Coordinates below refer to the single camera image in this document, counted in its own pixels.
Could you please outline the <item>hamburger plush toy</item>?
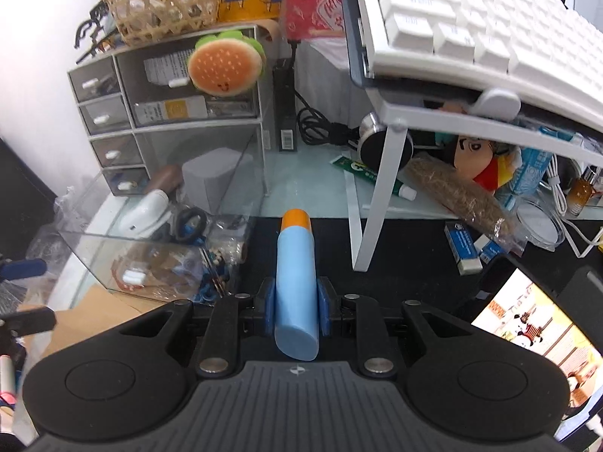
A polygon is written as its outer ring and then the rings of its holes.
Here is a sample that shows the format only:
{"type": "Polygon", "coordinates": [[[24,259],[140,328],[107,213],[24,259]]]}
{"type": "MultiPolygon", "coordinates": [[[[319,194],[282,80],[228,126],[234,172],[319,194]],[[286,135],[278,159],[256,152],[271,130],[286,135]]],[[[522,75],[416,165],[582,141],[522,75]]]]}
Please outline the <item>hamburger plush toy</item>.
{"type": "Polygon", "coordinates": [[[262,76],[266,53],[257,39],[232,30],[200,38],[187,61],[193,86],[211,96],[231,97],[250,90],[262,76]]]}

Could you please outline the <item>black box on floor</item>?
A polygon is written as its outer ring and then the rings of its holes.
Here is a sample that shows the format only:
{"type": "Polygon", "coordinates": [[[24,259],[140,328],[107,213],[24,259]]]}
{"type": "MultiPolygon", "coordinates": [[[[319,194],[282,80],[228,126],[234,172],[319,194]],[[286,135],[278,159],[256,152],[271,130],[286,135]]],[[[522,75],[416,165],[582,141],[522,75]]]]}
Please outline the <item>black box on floor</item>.
{"type": "Polygon", "coordinates": [[[4,141],[0,161],[1,254],[21,259],[40,227],[54,219],[56,195],[4,141]]]}

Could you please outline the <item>smartphone showing cartoon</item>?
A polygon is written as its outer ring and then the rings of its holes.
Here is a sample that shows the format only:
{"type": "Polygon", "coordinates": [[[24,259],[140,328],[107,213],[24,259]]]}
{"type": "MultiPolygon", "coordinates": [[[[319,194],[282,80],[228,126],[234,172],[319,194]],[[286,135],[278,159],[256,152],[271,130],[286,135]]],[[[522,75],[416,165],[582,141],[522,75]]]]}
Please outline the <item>smartphone showing cartoon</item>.
{"type": "Polygon", "coordinates": [[[563,372],[569,403],[555,433],[557,440],[568,438],[591,419],[602,398],[602,355],[522,270],[513,269],[472,324],[548,358],[563,372]]]}

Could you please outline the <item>clear large bottom drawer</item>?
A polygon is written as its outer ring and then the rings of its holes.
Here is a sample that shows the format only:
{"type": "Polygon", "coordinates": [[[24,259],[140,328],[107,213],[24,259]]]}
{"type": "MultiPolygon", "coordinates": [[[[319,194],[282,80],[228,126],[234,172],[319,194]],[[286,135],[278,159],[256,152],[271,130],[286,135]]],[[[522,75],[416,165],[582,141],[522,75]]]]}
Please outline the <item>clear large bottom drawer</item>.
{"type": "Polygon", "coordinates": [[[108,290],[212,304],[232,290],[246,258],[246,242],[266,191],[264,162],[237,171],[218,213],[207,213],[202,246],[168,240],[172,215],[194,207],[184,197],[183,164],[161,167],[143,193],[132,196],[112,195],[101,173],[66,206],[57,230],[108,290]]]}

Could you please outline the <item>white metal laptop stand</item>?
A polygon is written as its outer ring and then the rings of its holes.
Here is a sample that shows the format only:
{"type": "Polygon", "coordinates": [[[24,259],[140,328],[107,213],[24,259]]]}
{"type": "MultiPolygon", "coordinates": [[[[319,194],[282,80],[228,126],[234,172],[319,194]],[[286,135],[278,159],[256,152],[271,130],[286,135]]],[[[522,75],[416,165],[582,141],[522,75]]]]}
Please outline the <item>white metal laptop stand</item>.
{"type": "Polygon", "coordinates": [[[353,175],[346,173],[347,217],[349,218],[349,242],[352,250],[352,268],[356,272],[367,272],[376,250],[385,217],[392,211],[385,188],[393,184],[393,161],[402,156],[407,144],[413,145],[413,152],[425,152],[437,159],[450,159],[452,147],[420,145],[414,134],[442,133],[464,135],[504,143],[510,146],[533,148],[558,156],[583,161],[590,165],[602,164],[602,142],[595,140],[592,133],[587,139],[592,146],[586,148],[577,141],[566,141],[538,131],[536,128],[523,128],[520,125],[504,121],[495,121],[481,116],[463,115],[439,109],[414,107],[396,102],[398,95],[368,89],[368,97],[373,105],[375,118],[385,122],[385,143],[377,172],[377,184],[368,204],[367,223],[361,223],[361,203],[358,198],[356,181],[353,175]]]}

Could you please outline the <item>white mechanical keyboard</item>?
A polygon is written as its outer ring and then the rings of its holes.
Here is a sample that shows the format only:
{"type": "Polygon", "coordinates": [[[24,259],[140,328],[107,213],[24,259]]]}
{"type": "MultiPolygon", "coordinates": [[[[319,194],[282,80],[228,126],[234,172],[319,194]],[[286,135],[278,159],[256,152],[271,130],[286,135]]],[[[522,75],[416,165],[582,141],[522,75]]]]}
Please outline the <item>white mechanical keyboard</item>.
{"type": "Polygon", "coordinates": [[[561,0],[358,0],[369,76],[475,91],[602,128],[602,34],[561,0]]]}

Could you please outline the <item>blue sunscreen bottle orange cap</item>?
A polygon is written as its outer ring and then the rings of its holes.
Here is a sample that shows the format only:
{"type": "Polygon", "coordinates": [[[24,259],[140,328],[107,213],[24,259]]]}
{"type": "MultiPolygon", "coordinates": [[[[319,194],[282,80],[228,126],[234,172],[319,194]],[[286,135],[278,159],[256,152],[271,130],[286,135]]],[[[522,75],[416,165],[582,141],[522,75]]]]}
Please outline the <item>blue sunscreen bottle orange cap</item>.
{"type": "Polygon", "coordinates": [[[318,284],[310,216],[289,209],[277,240],[274,338],[286,356],[312,361],[319,352],[318,284]]]}

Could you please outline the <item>green toothpaste tube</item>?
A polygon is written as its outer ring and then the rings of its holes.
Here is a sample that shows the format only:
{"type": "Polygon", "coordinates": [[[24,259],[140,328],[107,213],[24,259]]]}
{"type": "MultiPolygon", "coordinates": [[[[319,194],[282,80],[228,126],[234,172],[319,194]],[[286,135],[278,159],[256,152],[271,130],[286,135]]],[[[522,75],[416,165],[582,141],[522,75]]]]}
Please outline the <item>green toothpaste tube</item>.
{"type": "MultiPolygon", "coordinates": [[[[330,161],[330,163],[333,166],[340,168],[341,170],[344,170],[355,177],[360,177],[360,179],[366,180],[372,184],[376,184],[377,182],[377,174],[375,173],[375,171],[371,170],[369,167],[367,167],[367,165],[363,163],[360,163],[342,155],[339,155],[339,157],[334,158],[330,161]]],[[[406,199],[408,201],[414,201],[417,196],[417,191],[404,184],[400,180],[396,180],[393,183],[392,194],[396,197],[406,199]]]]}

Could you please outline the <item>cartoon boy plush doll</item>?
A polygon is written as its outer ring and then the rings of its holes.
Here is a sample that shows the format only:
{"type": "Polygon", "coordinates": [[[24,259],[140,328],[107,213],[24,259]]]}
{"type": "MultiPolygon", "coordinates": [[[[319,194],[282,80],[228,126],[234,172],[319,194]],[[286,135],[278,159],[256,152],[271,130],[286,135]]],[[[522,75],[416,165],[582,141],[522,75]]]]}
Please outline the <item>cartoon boy plush doll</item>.
{"type": "Polygon", "coordinates": [[[522,165],[521,150],[491,140],[459,135],[453,166],[491,194],[508,184],[522,165]]]}

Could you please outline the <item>brown granola snack bag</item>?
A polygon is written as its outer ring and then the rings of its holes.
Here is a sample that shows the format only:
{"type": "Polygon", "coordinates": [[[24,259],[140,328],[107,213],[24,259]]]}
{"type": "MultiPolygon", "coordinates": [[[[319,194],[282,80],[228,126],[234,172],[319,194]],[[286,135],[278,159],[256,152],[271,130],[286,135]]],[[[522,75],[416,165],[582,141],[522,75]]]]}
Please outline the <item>brown granola snack bag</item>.
{"type": "Polygon", "coordinates": [[[449,164],[424,153],[413,157],[404,167],[403,174],[419,190],[507,253],[522,255],[527,243],[525,228],[479,184],[465,179],[449,164]]]}

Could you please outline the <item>white drawer organizer cabinet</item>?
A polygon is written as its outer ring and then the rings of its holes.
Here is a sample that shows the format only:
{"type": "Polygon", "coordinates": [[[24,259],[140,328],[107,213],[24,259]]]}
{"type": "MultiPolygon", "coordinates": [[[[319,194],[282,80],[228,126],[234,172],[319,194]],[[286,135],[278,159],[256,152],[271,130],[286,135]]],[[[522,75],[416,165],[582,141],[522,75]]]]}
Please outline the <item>white drawer organizer cabinet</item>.
{"type": "Polygon", "coordinates": [[[166,165],[226,148],[261,165],[275,133],[274,44],[256,24],[229,27],[260,43],[265,67],[253,86],[220,97],[194,87],[188,59],[201,34],[112,51],[69,70],[88,141],[115,196],[143,193],[166,165]]]}

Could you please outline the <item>pile of hair claw clips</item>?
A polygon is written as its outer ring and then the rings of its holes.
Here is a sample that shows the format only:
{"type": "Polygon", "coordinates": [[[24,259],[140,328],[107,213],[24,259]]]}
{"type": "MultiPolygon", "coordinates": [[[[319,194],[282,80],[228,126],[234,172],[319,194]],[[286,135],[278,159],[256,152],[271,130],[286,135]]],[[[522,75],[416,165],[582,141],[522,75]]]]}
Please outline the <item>pile of hair claw clips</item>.
{"type": "Polygon", "coordinates": [[[86,39],[90,41],[90,46],[76,60],[76,64],[81,64],[89,57],[95,57],[115,41],[115,36],[119,34],[119,31],[114,23],[108,21],[108,17],[110,17],[108,4],[104,0],[99,0],[89,11],[87,20],[84,20],[77,28],[73,47],[79,49],[86,39]]]}

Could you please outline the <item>blue white eraser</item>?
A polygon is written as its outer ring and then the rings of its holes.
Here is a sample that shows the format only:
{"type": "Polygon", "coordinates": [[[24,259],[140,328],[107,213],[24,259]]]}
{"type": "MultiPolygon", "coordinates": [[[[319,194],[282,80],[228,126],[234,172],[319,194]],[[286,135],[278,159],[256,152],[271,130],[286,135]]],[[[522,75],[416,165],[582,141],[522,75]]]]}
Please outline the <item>blue white eraser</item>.
{"type": "Polygon", "coordinates": [[[455,258],[460,275],[476,275],[482,271],[481,260],[474,247],[469,230],[463,223],[447,221],[445,237],[455,258]]]}

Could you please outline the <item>black handled scissors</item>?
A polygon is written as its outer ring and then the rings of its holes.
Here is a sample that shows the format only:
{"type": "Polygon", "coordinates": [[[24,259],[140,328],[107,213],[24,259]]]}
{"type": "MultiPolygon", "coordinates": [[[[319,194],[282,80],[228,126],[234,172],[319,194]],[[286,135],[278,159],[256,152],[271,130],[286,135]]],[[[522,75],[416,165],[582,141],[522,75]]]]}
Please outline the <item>black handled scissors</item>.
{"type": "Polygon", "coordinates": [[[171,243],[202,246],[208,226],[207,214],[198,207],[186,207],[174,213],[168,222],[168,240],[171,243]]]}

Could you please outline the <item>red snack packet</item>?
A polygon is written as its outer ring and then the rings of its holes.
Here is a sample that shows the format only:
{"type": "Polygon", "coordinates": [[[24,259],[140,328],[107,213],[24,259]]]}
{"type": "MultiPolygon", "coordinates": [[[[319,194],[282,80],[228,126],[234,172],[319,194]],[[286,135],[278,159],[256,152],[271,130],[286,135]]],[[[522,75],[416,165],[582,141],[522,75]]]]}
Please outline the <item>red snack packet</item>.
{"type": "Polygon", "coordinates": [[[281,23],[287,41],[344,36],[341,0],[283,0],[281,23]]]}

